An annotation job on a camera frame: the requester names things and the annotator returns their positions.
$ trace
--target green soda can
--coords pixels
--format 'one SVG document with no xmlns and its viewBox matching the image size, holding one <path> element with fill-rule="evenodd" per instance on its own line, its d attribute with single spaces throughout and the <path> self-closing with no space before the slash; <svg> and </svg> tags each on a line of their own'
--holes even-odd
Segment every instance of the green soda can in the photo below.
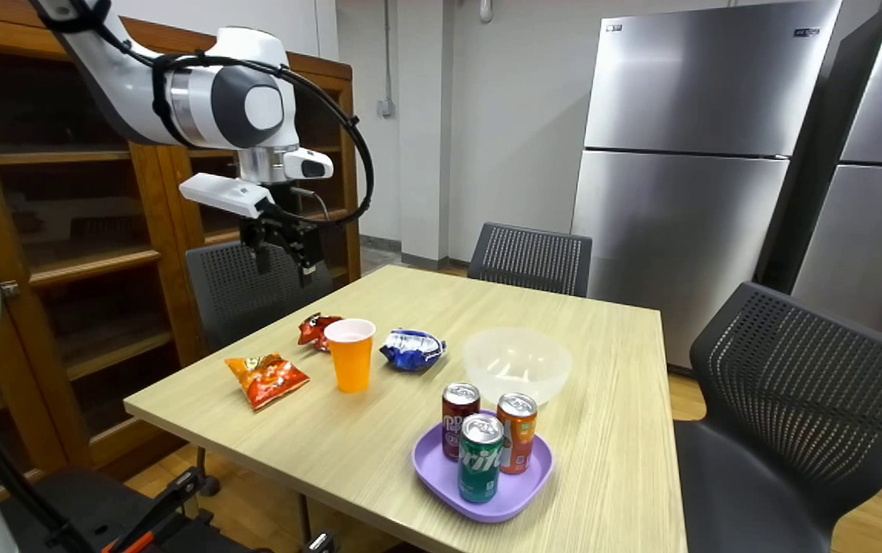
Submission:
<svg viewBox="0 0 882 553">
<path fill-rule="evenodd" d="M 478 412 L 462 425 L 459 488 L 467 505 L 485 505 L 499 495 L 505 425 Z"/>
</svg>

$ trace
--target red soda can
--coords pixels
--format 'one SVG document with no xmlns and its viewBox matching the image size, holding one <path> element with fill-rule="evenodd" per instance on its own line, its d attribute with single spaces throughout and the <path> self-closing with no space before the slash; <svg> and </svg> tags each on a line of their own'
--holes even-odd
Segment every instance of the red soda can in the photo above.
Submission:
<svg viewBox="0 0 882 553">
<path fill-rule="evenodd" d="M 527 474 L 535 442 L 538 403 L 522 392 L 505 392 L 499 399 L 499 419 L 505 425 L 501 474 Z"/>
<path fill-rule="evenodd" d="M 480 391 L 475 383 L 443 387 L 443 454 L 459 462 L 462 451 L 462 425 L 480 412 Z"/>
</svg>

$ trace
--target wooden cabinet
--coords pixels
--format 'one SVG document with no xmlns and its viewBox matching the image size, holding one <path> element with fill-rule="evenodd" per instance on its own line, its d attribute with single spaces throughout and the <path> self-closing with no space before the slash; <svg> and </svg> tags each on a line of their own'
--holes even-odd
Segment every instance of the wooden cabinet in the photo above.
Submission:
<svg viewBox="0 0 882 553">
<path fill-rule="evenodd" d="M 165 51 L 206 38 L 129 20 Z M 292 54 L 295 71 L 352 111 L 352 66 Z M 299 106 L 301 140 L 337 175 L 328 210 L 354 205 L 354 148 Z M 234 219 L 186 204 L 194 171 L 234 157 L 123 140 L 88 79 L 21 0 L 0 0 L 0 433 L 24 467 L 129 474 L 171 438 L 123 412 L 123 396 L 194 360 L 197 307 L 186 252 L 232 239 Z M 327 234 L 343 284 L 360 277 L 358 224 Z"/>
</svg>

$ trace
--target floor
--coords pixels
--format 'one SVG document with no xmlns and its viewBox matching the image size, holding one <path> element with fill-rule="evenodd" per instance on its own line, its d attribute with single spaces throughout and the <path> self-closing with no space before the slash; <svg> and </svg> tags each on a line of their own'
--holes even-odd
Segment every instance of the floor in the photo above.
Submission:
<svg viewBox="0 0 882 553">
<path fill-rule="evenodd" d="M 400 260 L 395 252 L 365 252 L 365 270 Z M 704 399 L 695 382 L 671 374 L 671 409 L 675 419 L 701 419 Z M 146 474 L 133 476 L 129 484 L 146 495 L 156 495 L 176 474 L 194 463 L 194 447 L 179 447 Z M 301 549 L 301 506 L 299 495 L 256 469 L 250 463 L 208 454 L 208 474 L 223 478 L 223 495 L 202 498 L 199 505 L 215 512 L 215 525 L 247 547 L 268 547 L 275 553 Z M 334 533 L 337 553 L 375 553 L 392 549 L 400 540 L 375 531 L 373 525 L 312 505 L 314 528 Z M 882 553 L 882 495 L 848 512 L 832 533 L 835 553 Z"/>
</svg>

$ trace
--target small bowl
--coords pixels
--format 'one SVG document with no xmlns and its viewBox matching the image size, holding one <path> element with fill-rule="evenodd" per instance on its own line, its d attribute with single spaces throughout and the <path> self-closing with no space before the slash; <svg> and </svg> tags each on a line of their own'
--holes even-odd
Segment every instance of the small bowl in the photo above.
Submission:
<svg viewBox="0 0 882 553">
<path fill-rule="evenodd" d="M 388 332 L 382 352 L 396 372 L 424 372 L 445 352 L 445 343 L 427 332 L 395 330 Z"/>
<path fill-rule="evenodd" d="M 527 392 L 538 404 L 554 399 L 570 372 L 572 352 L 528 330 L 485 330 L 466 342 L 466 372 L 483 396 Z"/>
</svg>

